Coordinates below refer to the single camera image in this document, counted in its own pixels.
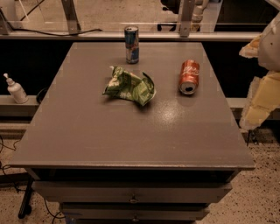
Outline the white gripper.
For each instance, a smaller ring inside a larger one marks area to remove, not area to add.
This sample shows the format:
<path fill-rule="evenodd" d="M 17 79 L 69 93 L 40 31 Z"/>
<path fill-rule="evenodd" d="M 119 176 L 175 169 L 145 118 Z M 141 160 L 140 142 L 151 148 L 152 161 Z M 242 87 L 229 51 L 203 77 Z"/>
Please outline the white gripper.
<path fill-rule="evenodd" d="M 280 12 L 271 20 L 262 35 L 246 44 L 239 51 L 239 55 L 248 59 L 258 57 L 258 64 L 271 70 L 262 78 L 254 77 L 241 112 L 241 128 L 254 130 L 280 105 Z"/>

